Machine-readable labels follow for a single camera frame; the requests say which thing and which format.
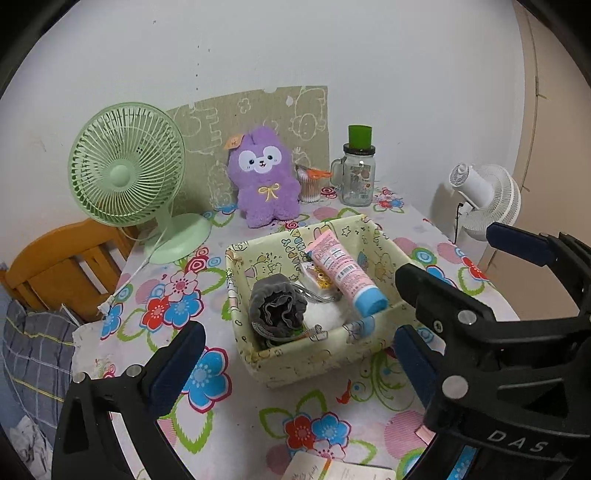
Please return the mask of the cartoon keychain charm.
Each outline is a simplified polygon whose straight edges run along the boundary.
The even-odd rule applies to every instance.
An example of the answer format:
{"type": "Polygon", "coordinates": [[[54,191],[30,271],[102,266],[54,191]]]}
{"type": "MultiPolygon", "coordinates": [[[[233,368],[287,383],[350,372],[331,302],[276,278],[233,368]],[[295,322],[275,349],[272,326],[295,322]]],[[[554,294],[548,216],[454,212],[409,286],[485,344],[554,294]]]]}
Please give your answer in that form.
{"type": "Polygon", "coordinates": [[[328,298],[337,292],[329,276],[314,262],[301,263],[301,284],[315,295],[328,298]]]}

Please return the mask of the wooden chair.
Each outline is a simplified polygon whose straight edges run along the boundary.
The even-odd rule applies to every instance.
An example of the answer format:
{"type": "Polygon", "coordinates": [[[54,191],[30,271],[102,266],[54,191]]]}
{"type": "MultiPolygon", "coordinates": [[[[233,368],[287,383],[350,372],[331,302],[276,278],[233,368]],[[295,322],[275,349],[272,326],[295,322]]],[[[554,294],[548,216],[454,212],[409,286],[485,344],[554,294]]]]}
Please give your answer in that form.
{"type": "Polygon", "coordinates": [[[25,247],[1,272],[1,284],[33,311],[65,306],[83,322],[95,322],[98,306],[115,291],[121,275],[108,248],[128,258],[137,233],[135,227],[119,230],[91,219],[59,227],[25,247]]]}

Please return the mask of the green plastic cup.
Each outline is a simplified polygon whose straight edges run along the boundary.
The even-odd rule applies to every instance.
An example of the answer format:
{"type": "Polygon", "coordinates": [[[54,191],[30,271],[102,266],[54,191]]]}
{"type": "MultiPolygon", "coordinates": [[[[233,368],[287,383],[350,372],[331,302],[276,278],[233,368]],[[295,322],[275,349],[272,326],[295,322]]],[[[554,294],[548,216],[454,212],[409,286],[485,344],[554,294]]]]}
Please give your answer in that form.
{"type": "Polygon", "coordinates": [[[349,148],[369,150],[372,147],[373,128],[367,125],[349,125],[349,148]]]}

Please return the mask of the yellow cartoon fabric box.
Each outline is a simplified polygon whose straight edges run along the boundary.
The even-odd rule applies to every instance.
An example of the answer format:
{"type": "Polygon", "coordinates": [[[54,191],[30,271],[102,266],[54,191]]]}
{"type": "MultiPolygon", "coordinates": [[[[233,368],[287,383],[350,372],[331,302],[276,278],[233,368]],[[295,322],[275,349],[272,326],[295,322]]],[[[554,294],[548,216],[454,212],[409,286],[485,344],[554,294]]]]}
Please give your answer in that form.
{"type": "Polygon", "coordinates": [[[290,231],[270,234],[228,247],[226,280],[229,312],[238,355],[250,375],[276,388],[324,374],[380,352],[391,345],[401,325],[415,325],[410,310],[394,285],[394,274],[411,259],[374,221],[356,215],[290,231]],[[250,326],[249,298],[256,281],[280,273],[297,279],[308,244],[331,230],[388,298],[384,311],[325,333],[283,345],[263,347],[250,326]]]}

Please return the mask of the pink blue cream tube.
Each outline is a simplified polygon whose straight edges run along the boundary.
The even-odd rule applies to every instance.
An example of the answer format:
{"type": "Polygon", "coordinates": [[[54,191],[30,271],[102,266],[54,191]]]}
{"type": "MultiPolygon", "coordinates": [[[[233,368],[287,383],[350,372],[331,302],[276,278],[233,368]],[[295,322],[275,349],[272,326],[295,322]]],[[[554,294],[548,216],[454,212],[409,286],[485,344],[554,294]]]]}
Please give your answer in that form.
{"type": "Polygon", "coordinates": [[[312,262],[348,298],[349,303],[366,318],[382,312],[389,301],[369,275],[353,258],[332,230],[327,230],[311,242],[307,250],[312,262]]]}

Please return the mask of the floral tablecloth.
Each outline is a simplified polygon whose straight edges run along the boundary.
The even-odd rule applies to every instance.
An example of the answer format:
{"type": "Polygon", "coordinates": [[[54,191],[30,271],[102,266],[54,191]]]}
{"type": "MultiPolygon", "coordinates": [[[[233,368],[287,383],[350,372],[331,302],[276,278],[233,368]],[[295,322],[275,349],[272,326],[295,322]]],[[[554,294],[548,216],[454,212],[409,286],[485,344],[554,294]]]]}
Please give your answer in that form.
{"type": "Polygon", "coordinates": [[[204,325],[204,354],[159,425],[198,479],[277,479],[307,452],[406,474],[427,445],[422,405],[390,346],[355,363],[270,389],[238,355],[226,288],[225,250],[274,233],[353,215],[332,189],[289,222],[250,229],[228,206],[207,212],[204,246],[147,265],[136,246],[107,317],[73,335],[72,370],[112,378],[146,363],[190,321],[204,325]]]}

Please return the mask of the toothpick jar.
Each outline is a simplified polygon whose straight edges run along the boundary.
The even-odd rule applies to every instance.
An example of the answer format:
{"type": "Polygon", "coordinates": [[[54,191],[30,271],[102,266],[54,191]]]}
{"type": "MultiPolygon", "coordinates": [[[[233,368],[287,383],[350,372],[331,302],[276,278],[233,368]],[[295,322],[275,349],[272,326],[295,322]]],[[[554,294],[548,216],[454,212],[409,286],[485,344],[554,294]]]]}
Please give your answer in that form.
{"type": "Polygon", "coordinates": [[[300,199],[304,203],[314,203],[321,198],[322,180],[303,181],[297,176],[298,182],[301,184],[300,199]]]}

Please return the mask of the white circulator fan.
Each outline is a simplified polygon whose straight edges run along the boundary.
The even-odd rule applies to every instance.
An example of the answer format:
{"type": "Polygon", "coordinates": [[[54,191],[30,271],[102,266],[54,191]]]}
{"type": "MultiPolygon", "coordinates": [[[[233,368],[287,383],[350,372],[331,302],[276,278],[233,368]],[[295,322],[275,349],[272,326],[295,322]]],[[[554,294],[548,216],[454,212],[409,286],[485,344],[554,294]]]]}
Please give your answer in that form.
{"type": "Polygon", "coordinates": [[[478,241],[486,240],[492,223],[513,226],[521,210],[521,191],[507,169],[496,164],[458,164],[449,183],[471,206],[461,226],[478,241]]]}

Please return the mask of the glass mason jar mug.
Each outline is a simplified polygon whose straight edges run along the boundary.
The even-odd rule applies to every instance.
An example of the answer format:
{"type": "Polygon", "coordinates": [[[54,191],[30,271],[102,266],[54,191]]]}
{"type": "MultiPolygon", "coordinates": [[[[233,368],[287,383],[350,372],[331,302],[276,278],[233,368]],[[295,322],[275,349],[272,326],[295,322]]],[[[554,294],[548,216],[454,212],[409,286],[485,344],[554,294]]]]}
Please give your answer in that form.
{"type": "Polygon", "coordinates": [[[376,148],[356,148],[346,143],[344,155],[331,164],[331,183],[339,192],[342,204],[370,206],[374,196],[376,148]]]}

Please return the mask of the white cream tube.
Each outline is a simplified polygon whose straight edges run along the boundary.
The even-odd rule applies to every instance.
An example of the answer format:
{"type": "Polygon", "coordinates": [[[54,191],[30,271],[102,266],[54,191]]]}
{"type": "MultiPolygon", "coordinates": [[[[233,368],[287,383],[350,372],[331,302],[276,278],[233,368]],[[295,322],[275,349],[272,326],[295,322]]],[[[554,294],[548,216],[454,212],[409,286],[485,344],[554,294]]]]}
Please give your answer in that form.
{"type": "Polygon", "coordinates": [[[396,480],[394,470],[356,465],[297,452],[281,480],[396,480]]]}

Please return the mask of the purple plush bunny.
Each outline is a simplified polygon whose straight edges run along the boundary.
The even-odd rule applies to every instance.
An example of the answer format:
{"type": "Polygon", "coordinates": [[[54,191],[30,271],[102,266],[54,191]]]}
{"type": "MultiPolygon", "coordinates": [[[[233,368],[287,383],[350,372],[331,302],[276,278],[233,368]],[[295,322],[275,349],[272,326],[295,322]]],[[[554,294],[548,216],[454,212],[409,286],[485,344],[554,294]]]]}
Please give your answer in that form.
{"type": "Polygon", "coordinates": [[[238,190],[238,210],[249,228],[294,220],[301,213],[293,157],[270,127],[253,129],[231,148],[228,178],[238,190]]]}

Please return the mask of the grey scrunchie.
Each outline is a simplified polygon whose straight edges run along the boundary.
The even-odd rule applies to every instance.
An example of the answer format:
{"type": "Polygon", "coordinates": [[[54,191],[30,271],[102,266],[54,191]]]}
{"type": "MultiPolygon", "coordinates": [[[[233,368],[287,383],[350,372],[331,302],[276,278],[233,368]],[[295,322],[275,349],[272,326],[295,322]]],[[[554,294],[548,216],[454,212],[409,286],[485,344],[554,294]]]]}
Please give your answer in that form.
{"type": "Polygon", "coordinates": [[[253,331],[276,343],[296,340],[304,333],[308,301],[283,274],[257,280],[249,299],[249,321],[253,331]]]}

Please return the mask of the grey plaid pillow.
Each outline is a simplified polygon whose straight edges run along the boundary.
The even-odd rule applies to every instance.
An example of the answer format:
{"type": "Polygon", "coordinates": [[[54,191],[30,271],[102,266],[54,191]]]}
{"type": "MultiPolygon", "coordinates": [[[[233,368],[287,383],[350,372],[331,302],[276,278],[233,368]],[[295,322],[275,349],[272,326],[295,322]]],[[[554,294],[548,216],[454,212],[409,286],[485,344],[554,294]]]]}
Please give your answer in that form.
{"type": "Polygon", "coordinates": [[[75,328],[63,312],[33,312],[1,293],[1,428],[19,459],[43,473],[71,380],[75,328]]]}

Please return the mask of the green desk fan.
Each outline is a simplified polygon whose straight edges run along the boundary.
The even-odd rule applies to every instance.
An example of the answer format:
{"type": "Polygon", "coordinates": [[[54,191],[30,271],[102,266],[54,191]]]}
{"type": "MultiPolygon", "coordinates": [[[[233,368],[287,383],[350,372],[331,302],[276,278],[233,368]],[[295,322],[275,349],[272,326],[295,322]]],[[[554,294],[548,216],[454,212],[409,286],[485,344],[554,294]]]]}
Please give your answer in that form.
{"type": "Polygon", "coordinates": [[[76,136],[67,171],[77,205],[93,220],[116,228],[156,223],[146,242],[152,264],[190,255],[211,234],[204,216],[171,213],[185,147],[173,120],[154,106],[124,102],[96,113],[76,136]]]}

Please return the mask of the green cartoon mat board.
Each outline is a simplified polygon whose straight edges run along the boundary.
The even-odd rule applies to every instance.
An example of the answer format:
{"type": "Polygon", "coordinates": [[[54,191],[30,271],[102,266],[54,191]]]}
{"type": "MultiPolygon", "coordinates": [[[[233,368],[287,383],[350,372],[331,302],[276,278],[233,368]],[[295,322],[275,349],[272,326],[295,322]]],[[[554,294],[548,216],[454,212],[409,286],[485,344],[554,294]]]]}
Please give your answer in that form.
{"type": "Polygon", "coordinates": [[[329,167],[329,102],[325,86],[250,90],[200,100],[168,112],[185,146],[183,184],[173,202],[176,214],[221,209],[235,203],[225,144],[238,134],[269,127],[294,162],[329,167]]]}

